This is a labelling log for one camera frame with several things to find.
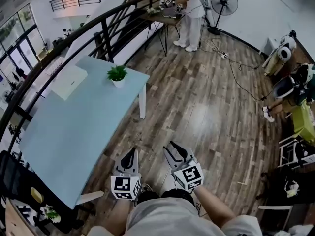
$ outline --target white sneaker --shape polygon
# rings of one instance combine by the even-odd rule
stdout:
[[[271,115],[268,112],[264,112],[264,117],[269,121],[269,122],[274,122],[275,119],[271,117]]]
[[[185,47],[186,47],[185,44],[182,44],[182,43],[180,43],[179,41],[174,41],[173,44],[176,45],[176,46],[180,46],[180,47],[182,47],[182,48],[185,48]]]
[[[197,47],[192,47],[191,45],[187,46],[185,48],[186,52],[193,52],[193,51],[197,51],[198,48]]]
[[[268,106],[262,107],[262,110],[263,110],[263,112],[269,112],[269,111],[270,111],[270,109],[268,108]]]

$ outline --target white shirt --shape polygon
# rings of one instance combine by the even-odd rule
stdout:
[[[281,44],[283,44],[283,45],[289,44],[289,49],[290,49],[291,51],[296,48],[296,42],[295,42],[295,40],[294,40],[293,37],[285,36],[285,37],[282,39]]]
[[[181,198],[153,199],[140,203],[130,213],[125,236],[262,236],[257,218],[241,215],[221,229],[198,217],[197,209]],[[93,227],[88,236],[113,236],[103,227]]]
[[[189,0],[187,2],[186,13],[191,18],[201,18],[205,14],[201,0]]]

